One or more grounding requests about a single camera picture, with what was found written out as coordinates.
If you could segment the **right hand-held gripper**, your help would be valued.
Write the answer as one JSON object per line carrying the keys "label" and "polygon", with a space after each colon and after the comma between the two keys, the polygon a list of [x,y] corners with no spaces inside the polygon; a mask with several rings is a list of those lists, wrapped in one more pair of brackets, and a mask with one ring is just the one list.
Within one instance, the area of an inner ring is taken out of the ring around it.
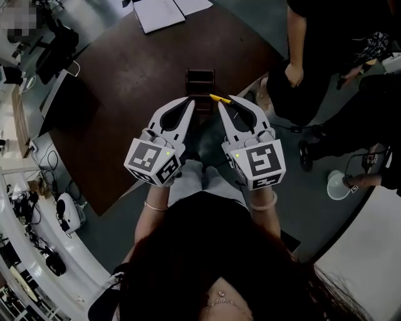
{"label": "right hand-held gripper", "polygon": [[[281,141],[275,137],[264,111],[245,98],[230,95],[231,102],[218,102],[227,139],[222,149],[230,166],[250,191],[279,184],[286,174]],[[227,107],[234,110],[231,118]],[[242,144],[233,144],[246,139]]]}

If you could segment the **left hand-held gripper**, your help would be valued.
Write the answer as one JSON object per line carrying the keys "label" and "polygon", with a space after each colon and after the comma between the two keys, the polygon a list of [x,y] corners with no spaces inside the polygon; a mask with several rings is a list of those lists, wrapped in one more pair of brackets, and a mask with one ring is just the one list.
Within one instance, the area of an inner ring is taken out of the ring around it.
{"label": "left hand-held gripper", "polygon": [[182,97],[156,110],[148,128],[133,139],[124,167],[138,180],[170,186],[182,167],[180,157],[194,109],[195,100]]}

